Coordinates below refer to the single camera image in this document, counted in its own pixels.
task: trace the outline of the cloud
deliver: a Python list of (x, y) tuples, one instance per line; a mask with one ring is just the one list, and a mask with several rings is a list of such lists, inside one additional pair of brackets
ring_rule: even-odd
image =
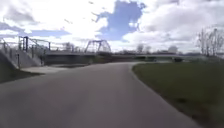
[(107, 26), (107, 19), (97, 16), (113, 13), (116, 0), (0, 0), (0, 22), (31, 33), (33, 30), (64, 30), (82, 38), (95, 38)]
[[(8, 35), (11, 32), (11, 36), (32, 36), (42, 32), (43, 35), (35, 38), (69, 41), (77, 45), (90, 39), (108, 37), (112, 49), (135, 49), (141, 42), (150, 45), (153, 51), (175, 45), (187, 52), (197, 50), (194, 39), (202, 28), (224, 26), (224, 0), (118, 1), (122, 2), (0, 0), (0, 30)], [(125, 16), (129, 17), (127, 9), (131, 12), (133, 8), (126, 8), (126, 5), (137, 9), (132, 14), (138, 12), (138, 15), (135, 14), (131, 20)], [(66, 34), (47, 36), (44, 35), (46, 31), (63, 31)]]
[(145, 4), (147, 7), (138, 20), (139, 30), (124, 35), (123, 39), (147, 42), (159, 48), (182, 42), (184, 45), (179, 45), (179, 49), (195, 50), (191, 42), (201, 29), (223, 27), (224, 1), (221, 0), (154, 0), (150, 6)]
[(18, 37), (5, 37), (4, 40), (6, 42), (17, 42), (18, 41)]
[(6, 29), (0, 30), (0, 35), (18, 35), (18, 32)]

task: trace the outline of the grass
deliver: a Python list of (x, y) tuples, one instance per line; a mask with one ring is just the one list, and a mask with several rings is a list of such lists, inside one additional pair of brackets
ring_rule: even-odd
[(40, 75), (38, 73), (23, 72), (0, 62), (0, 83), (13, 81), (17, 79), (27, 78)]
[(224, 122), (223, 66), (211, 63), (139, 64), (133, 71), (179, 111), (206, 127)]

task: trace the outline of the bridge railing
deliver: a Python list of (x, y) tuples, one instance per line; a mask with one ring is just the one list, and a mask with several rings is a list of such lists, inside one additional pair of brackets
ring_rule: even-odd
[(34, 55), (44, 55), (44, 53), (50, 53), (50, 52), (71, 52), (71, 53), (91, 53), (96, 54), (97, 50), (101, 49), (102, 51), (106, 51), (107, 47), (105, 48), (102, 41), (100, 42), (98, 48), (95, 51), (87, 50), (87, 48), (82, 48), (78, 46), (74, 46), (72, 43), (70, 43), (70, 46), (67, 45), (69, 43), (54, 43), (49, 42), (46, 40), (40, 40), (40, 39), (33, 39), (29, 37), (19, 37), (19, 42), (14, 44), (13, 49), (20, 49), (23, 50), (29, 54)]
[(8, 43), (4, 39), (0, 39), (0, 52), (8, 59), (8, 61), (15, 67), (20, 68), (20, 60), (19, 54), (16, 52), (15, 49), (11, 47), (16, 43)]

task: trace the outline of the concrete wall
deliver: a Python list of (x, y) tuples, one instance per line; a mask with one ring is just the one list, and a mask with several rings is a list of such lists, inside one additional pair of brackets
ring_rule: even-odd
[(81, 55), (47, 55), (43, 58), (45, 65), (53, 64), (87, 64), (93, 61), (95, 56)]
[(1, 65), (7, 65), (10, 69), (15, 69), (14, 65), (6, 58), (5, 55), (0, 51), (0, 63)]

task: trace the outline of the white cloud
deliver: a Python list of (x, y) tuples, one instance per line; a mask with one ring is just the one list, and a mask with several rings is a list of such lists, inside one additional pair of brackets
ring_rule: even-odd
[(0, 30), (0, 35), (18, 35), (19, 33), (13, 30)]
[(116, 0), (0, 0), (0, 19), (9, 26), (32, 30), (65, 30), (80, 38), (95, 38), (107, 26), (107, 19), (96, 22), (102, 12), (113, 13)]
[(6, 41), (6, 42), (17, 42), (18, 41), (18, 37), (6, 37), (6, 38), (4, 38), (4, 40)]
[(181, 44), (180, 50), (197, 50), (192, 42), (201, 29), (224, 24), (221, 0), (142, 1), (150, 5), (143, 9), (138, 20), (139, 30), (124, 35), (123, 39), (148, 43), (154, 50), (167, 49), (176, 42)]
[[(138, 27), (138, 30), (124, 35), (125, 41), (108, 41), (114, 50), (135, 49), (140, 42), (150, 45), (153, 51), (168, 49), (172, 45), (181, 51), (197, 50), (194, 37), (202, 28), (224, 25), (224, 0), (121, 1), (135, 1), (139, 5), (144, 3), (146, 8), (142, 9), (143, 14), (137, 22), (129, 23), (130, 27)], [(24, 29), (25, 33), (32, 33), (33, 30), (65, 30), (70, 34), (58, 38), (35, 38), (52, 42), (74, 42), (84, 47), (88, 39), (98, 39), (96, 36), (101, 34), (99, 30), (108, 25), (107, 18), (96, 22), (96, 15), (113, 13), (115, 2), (116, 0), (0, 0), (0, 22)]]

